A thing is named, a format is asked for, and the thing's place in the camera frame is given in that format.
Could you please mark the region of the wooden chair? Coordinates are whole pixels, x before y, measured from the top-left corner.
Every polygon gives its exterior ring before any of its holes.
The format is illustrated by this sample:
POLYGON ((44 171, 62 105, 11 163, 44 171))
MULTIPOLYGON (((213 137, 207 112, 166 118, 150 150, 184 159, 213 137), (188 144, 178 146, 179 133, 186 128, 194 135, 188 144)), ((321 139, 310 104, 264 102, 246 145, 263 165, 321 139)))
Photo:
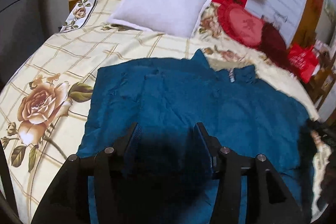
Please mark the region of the wooden chair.
POLYGON ((317 56, 318 65, 306 84, 306 90, 316 109, 319 110, 335 84, 335 49, 316 40, 313 53, 317 56))

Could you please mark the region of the white square pillow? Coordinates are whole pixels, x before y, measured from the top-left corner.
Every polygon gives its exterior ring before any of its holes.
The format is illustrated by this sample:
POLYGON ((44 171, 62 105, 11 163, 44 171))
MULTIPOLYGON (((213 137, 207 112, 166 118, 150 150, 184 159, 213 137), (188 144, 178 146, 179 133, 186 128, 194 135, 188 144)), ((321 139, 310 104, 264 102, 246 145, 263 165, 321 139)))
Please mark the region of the white square pillow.
POLYGON ((108 23, 191 38, 212 0, 121 0, 108 23))

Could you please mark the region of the cream floral checked bedsheet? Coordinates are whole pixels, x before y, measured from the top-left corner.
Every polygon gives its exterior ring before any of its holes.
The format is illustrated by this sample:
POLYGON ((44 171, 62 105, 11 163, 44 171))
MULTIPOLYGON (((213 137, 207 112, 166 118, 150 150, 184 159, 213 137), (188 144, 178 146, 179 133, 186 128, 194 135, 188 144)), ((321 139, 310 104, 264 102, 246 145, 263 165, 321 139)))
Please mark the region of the cream floral checked bedsheet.
POLYGON ((30 223, 52 179, 84 134, 97 70, 143 57, 189 59, 201 49, 213 68, 254 64, 258 77, 319 118, 297 79, 264 53, 229 38, 211 4, 192 38, 107 24, 121 0, 79 0, 61 32, 33 53, 1 92, 1 143, 18 216, 30 223))

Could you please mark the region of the teal blue padded jacket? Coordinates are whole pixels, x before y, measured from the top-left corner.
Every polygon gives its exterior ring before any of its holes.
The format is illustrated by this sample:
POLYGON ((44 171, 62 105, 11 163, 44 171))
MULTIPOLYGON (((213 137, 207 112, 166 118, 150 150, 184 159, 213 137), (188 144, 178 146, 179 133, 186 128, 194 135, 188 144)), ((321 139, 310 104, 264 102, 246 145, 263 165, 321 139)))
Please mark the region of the teal blue padded jacket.
POLYGON ((239 155, 264 154, 309 222, 316 148, 308 119, 303 104, 252 65, 214 71, 201 51, 137 59, 98 70, 78 155, 96 155, 138 123, 142 134, 117 185, 123 221, 208 223, 218 182, 206 177, 191 141, 201 122, 239 155))

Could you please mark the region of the dark red fuzzy cushion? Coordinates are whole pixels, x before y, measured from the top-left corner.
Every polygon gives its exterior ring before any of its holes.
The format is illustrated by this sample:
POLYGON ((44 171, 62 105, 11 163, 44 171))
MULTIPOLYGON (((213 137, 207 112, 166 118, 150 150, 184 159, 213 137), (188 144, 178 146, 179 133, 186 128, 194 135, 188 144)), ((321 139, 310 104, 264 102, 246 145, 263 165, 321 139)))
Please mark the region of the dark red fuzzy cushion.
POLYGON ((259 50, 278 67, 290 71, 288 51, 284 39, 271 23, 264 23, 259 50))

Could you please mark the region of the red heart-shaped cushion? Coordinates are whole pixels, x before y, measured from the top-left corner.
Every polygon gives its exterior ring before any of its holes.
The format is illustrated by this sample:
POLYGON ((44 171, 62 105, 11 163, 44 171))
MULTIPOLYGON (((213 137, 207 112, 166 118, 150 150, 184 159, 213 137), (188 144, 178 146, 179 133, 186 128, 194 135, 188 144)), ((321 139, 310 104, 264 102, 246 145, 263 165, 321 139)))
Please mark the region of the red heart-shaped cushion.
POLYGON ((222 4, 217 9, 218 22, 233 40, 250 48, 259 48, 265 22, 238 4, 222 4))

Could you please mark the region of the red shopping bag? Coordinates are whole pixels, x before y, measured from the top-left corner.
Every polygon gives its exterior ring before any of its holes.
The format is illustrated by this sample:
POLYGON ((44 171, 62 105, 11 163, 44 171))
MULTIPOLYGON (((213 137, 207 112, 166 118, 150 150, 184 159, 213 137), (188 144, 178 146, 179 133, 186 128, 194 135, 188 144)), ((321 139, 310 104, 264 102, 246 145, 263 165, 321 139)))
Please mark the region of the red shopping bag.
POLYGON ((288 60, 293 73, 304 84, 319 70, 319 61, 313 45, 302 47, 293 43, 288 51, 288 60))

